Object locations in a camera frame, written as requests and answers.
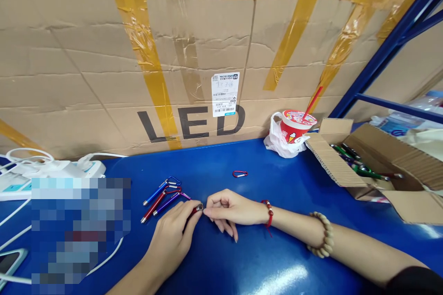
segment blue table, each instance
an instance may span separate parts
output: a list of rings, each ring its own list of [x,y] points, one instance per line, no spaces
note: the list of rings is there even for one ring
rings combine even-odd
[[[353,228],[423,261],[443,275],[443,227],[404,224],[389,204],[356,201],[338,187],[309,151],[283,159],[264,148],[263,140],[250,140],[153,153],[106,161],[107,177],[132,179],[132,230],[118,253],[75,294],[105,294],[142,258],[155,229],[156,218],[140,224],[146,211],[142,202],[168,176],[183,182],[193,199],[229,188],[252,200],[269,199],[278,207],[309,213],[320,211],[335,223]],[[248,171],[234,178],[232,171]],[[20,205],[0,203],[0,219]],[[30,208],[1,228],[0,243],[29,225]],[[319,259],[304,244],[262,225],[238,226],[239,242],[203,216],[196,226],[192,246],[182,265],[160,288],[159,294],[356,294],[375,289],[368,281],[333,259]],[[30,234],[10,249],[29,248]],[[30,276],[30,259],[18,276]],[[9,284],[4,294],[25,294],[27,286]]]

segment smartphone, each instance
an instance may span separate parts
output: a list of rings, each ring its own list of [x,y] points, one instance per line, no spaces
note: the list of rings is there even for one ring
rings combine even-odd
[[[17,249],[6,251],[0,254],[0,273],[13,275],[20,264],[24,261],[28,251],[26,249]],[[6,285],[6,280],[0,279],[0,292]]]

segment red paper cup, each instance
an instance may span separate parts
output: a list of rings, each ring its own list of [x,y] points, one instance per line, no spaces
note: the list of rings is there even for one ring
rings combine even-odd
[[[305,112],[295,110],[285,110],[281,120],[281,134],[288,144],[298,143],[301,137],[307,133],[313,125],[317,123],[317,119],[307,114],[303,120]]]

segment woman's left hand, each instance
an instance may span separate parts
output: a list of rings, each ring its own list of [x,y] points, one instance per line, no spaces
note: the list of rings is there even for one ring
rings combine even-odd
[[[170,277],[187,255],[202,212],[195,213],[187,224],[186,220],[199,204],[200,201],[180,202],[158,220],[151,244],[142,259],[155,264],[158,277],[164,280]]]

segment cardboard box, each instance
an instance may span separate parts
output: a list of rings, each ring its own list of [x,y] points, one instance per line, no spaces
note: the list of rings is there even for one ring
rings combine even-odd
[[[443,162],[364,124],[352,134],[353,121],[323,119],[320,132],[306,142],[336,184],[360,201],[386,197],[406,223],[443,224],[443,197],[429,190],[443,189]],[[374,171],[401,173],[391,182],[358,176],[329,144],[346,143]]]
[[[318,86],[313,115],[325,117],[413,1],[0,0],[0,153],[133,155],[263,137],[271,114],[306,109]],[[232,72],[236,113],[213,117],[212,77]],[[405,95],[419,76],[402,76]]]

